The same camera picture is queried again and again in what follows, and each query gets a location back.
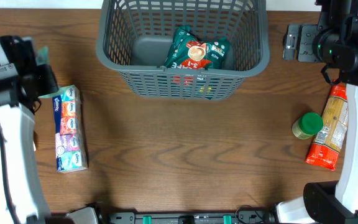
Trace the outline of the mint green wipes packet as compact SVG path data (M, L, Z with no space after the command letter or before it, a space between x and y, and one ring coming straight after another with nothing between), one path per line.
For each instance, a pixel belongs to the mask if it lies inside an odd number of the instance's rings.
M50 56L49 56L49 48L47 46L38 49L37 51L37 58L36 58L37 65L50 65ZM42 95L40 98L53 98L57 96L58 92L50 93L47 95Z

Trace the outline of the Kleenex tissue multipack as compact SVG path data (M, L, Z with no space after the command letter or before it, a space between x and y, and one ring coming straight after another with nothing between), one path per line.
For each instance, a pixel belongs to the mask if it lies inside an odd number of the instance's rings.
M57 171L67 173L87 169L79 89L74 85L61 88L52 103Z

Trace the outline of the green coffee mix bag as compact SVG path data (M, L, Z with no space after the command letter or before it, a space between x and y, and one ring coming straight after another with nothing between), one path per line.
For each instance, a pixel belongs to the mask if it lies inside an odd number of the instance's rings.
M225 38L201 41L190 32L190 26L181 26L173 36L163 66L190 70L221 69L230 48Z

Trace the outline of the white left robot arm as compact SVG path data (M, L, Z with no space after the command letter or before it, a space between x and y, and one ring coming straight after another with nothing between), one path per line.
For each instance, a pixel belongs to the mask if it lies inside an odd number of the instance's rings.
M51 211L35 158L40 98L59 91L31 37L0 36L0 223L46 223Z

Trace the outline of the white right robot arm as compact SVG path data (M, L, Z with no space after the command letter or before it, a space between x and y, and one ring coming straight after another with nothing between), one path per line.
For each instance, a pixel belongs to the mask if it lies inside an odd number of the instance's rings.
M308 183L303 195L275 207L277 223L358 223L358 0L318 1L317 24L291 24L284 42L285 60L322 62L344 83L348 105L346 149L340 179Z

